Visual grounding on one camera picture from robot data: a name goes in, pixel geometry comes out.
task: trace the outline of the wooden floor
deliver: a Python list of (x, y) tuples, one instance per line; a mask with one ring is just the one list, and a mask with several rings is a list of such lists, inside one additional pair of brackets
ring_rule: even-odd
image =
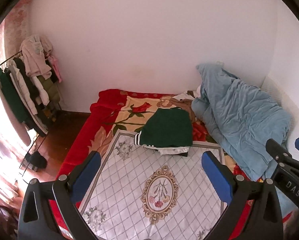
[[(38, 149), (48, 161), (48, 165), (45, 170), (39, 172), (27, 169), (23, 178), (18, 179), (20, 197), (24, 197), (27, 183), (33, 178), (37, 178), (40, 182), (55, 180), (61, 164), (89, 115), (88, 113), (61, 112)], [(42, 140), (43, 138), (37, 139), (37, 147)]]

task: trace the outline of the diamond grid pattern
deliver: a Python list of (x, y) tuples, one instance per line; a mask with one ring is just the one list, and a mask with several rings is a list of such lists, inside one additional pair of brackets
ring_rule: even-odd
[[(220, 217), (221, 201), (200, 160), (207, 150), (219, 160), (219, 149), (191, 147), (188, 157), (161, 156), (152, 149), (135, 146), (128, 135), (120, 135), (115, 146), (120, 142), (132, 145), (128, 158), (123, 160), (113, 149), (87, 205), (87, 209), (102, 206), (106, 214), (101, 230), (91, 228), (97, 236), (106, 240), (184, 240), (196, 239), (200, 231), (212, 228)], [(164, 220), (151, 225), (140, 197), (145, 181), (164, 164), (173, 171), (179, 186), (177, 204)]]

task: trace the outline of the metal rivet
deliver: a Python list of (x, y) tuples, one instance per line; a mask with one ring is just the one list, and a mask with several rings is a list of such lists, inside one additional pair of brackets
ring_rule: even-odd
[(30, 184), (32, 184), (32, 185), (35, 184), (36, 182), (37, 182), (37, 179), (31, 179), (30, 180)]
[(242, 175), (236, 175), (236, 179), (238, 181), (243, 181), (244, 180), (244, 177)]
[(273, 180), (272, 179), (266, 179), (267, 184), (273, 184)]
[(58, 177), (58, 180), (64, 181), (67, 179), (67, 176), (65, 174), (62, 174), (61, 176)]

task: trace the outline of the blue quilt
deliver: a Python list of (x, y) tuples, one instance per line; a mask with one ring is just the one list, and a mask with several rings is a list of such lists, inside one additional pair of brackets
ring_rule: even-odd
[[(285, 141), (290, 115), (269, 94), (221, 66), (203, 64), (196, 68), (202, 76), (201, 98), (192, 102), (196, 117), (251, 180), (270, 177), (277, 163), (266, 152), (265, 144), (270, 138), (279, 144)], [(280, 201), (285, 197), (281, 192), (278, 195)], [(289, 211), (283, 211), (287, 200), (281, 201), (283, 215)]]

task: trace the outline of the sheer curtain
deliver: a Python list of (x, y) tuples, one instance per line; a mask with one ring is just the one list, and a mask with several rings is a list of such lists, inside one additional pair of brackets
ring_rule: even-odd
[[(20, 0), (0, 25), (0, 63), (18, 52), (22, 41), (30, 35), (30, 2)], [(0, 100), (0, 199), (8, 204), (18, 196), (14, 183), (19, 163), (27, 150), (28, 147), (15, 132)]]

